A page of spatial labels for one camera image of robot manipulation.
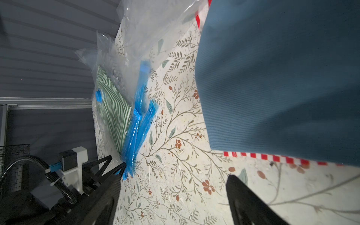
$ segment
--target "grey wall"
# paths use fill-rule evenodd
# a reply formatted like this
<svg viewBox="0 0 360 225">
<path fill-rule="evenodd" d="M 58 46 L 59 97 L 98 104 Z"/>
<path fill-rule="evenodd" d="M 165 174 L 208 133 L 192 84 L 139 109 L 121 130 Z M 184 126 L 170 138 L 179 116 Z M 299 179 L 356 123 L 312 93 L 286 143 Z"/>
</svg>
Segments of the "grey wall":
<svg viewBox="0 0 360 225">
<path fill-rule="evenodd" d="M 2 124 L 1 118 L 3 117 L 3 107 L 4 106 L 0 106 L 0 131 L 1 131 L 1 124 Z"/>
<path fill-rule="evenodd" d="M 58 160 L 59 152 L 79 146 L 88 150 L 89 161 L 96 160 L 92 110 L 10 110 L 6 144 L 30 144 L 30 154 L 49 164 Z M 59 190 L 50 187 L 44 171 L 34 165 L 30 165 L 29 188 L 48 207 L 62 197 Z"/>
<path fill-rule="evenodd" d="M 90 98 L 94 83 L 74 51 L 116 36 L 120 0 L 0 0 L 0 96 Z"/>
</svg>

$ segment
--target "wire mesh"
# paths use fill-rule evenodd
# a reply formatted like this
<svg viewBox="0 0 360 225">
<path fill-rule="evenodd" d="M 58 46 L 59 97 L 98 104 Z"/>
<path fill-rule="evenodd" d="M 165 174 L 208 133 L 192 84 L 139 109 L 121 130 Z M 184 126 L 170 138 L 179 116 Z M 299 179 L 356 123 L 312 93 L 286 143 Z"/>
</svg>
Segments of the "wire mesh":
<svg viewBox="0 0 360 225">
<path fill-rule="evenodd" d="M 16 158 L 29 155 L 29 144 L 0 146 L 0 176 L 4 169 Z M 4 186 L 0 190 L 0 198 L 10 192 L 28 189 L 29 186 L 29 162 L 21 161 L 15 164 L 9 171 Z"/>
</svg>

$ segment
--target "floral tablecloth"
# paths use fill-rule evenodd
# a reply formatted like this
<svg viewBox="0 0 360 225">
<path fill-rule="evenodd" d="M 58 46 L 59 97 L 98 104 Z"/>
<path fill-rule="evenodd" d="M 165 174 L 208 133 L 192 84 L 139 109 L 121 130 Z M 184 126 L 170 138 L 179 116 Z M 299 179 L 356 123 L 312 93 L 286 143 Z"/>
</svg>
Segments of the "floral tablecloth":
<svg viewBox="0 0 360 225">
<path fill-rule="evenodd" d="M 199 27 L 194 20 L 168 59 L 152 70 L 147 93 L 160 110 L 139 151 L 135 177 L 122 181 L 114 224 L 231 225 L 229 174 L 289 224 L 360 224 L 360 168 L 226 157 L 210 149 L 194 79 Z M 116 45 L 121 54 L 121 30 Z M 98 157 L 115 158 L 93 113 Z"/>
</svg>

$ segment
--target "blue fabric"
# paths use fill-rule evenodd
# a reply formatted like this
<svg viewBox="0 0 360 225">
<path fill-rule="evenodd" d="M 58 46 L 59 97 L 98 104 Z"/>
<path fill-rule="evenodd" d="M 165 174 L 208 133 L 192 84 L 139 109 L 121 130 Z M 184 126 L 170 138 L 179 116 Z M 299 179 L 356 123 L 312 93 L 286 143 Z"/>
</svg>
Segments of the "blue fabric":
<svg viewBox="0 0 360 225">
<path fill-rule="evenodd" d="M 213 0 L 195 78 L 212 149 L 360 165 L 360 3 Z"/>
<path fill-rule="evenodd" d="M 101 91 L 100 90 L 97 90 L 95 92 L 95 96 L 96 96 L 96 101 L 98 102 L 102 102 L 103 101 L 103 97 L 101 96 Z"/>
</svg>

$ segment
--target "striped cushion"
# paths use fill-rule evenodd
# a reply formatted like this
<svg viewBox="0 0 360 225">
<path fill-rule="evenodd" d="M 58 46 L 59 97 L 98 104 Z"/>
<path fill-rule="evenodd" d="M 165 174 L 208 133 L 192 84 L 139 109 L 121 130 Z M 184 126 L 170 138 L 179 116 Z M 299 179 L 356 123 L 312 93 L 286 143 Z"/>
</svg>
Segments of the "striped cushion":
<svg viewBox="0 0 360 225">
<path fill-rule="evenodd" d="M 102 102 L 96 108 L 108 130 L 118 153 L 122 153 L 125 136 L 132 116 L 132 107 L 119 93 L 106 71 L 99 65 L 96 75 L 97 88 L 102 95 Z"/>
</svg>

